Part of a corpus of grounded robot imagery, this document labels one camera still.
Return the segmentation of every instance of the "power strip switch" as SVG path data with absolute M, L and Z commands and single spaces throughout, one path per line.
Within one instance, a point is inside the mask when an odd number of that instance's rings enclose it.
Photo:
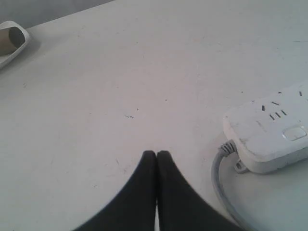
M 308 81 L 232 108 L 224 133 L 236 144 L 239 162 L 268 173 L 308 157 Z

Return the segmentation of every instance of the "gray wall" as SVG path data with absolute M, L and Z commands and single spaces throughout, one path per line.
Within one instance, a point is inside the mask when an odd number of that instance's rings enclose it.
M 13 20 L 28 28 L 111 0 L 0 0 L 0 23 Z

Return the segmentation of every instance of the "white table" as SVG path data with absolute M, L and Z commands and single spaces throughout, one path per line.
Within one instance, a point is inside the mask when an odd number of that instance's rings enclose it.
M 307 7 L 116 0 L 30 28 L 34 41 L 0 71 L 0 230 L 77 227 L 148 149 L 171 151 L 226 215 L 210 180 L 223 113 L 307 79 Z M 307 167 L 239 176 L 231 158 L 222 178 L 257 222 L 306 230 Z

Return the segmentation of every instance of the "white power strip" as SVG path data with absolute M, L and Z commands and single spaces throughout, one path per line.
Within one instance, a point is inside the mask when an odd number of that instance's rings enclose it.
M 242 106 L 224 116 L 236 144 L 238 172 L 267 173 L 308 157 L 308 81 Z

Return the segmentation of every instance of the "power cord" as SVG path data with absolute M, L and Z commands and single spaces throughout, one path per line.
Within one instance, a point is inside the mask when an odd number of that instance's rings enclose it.
M 254 224 L 253 222 L 249 223 L 247 221 L 248 219 L 242 216 L 237 211 L 237 209 L 232 205 L 232 203 L 226 196 L 223 186 L 220 183 L 219 166 L 220 166 L 222 159 L 236 152 L 237 152 L 237 149 L 236 149 L 236 145 L 234 141 L 228 141 L 219 148 L 219 152 L 216 154 L 215 159 L 213 161 L 213 165 L 212 165 L 212 176 L 211 177 L 212 177 L 214 191 L 216 193 L 216 196 L 220 200 L 220 202 L 227 209 L 228 213 L 243 229 L 245 229 L 246 231 L 265 231 L 264 228 L 260 228 L 257 224 Z

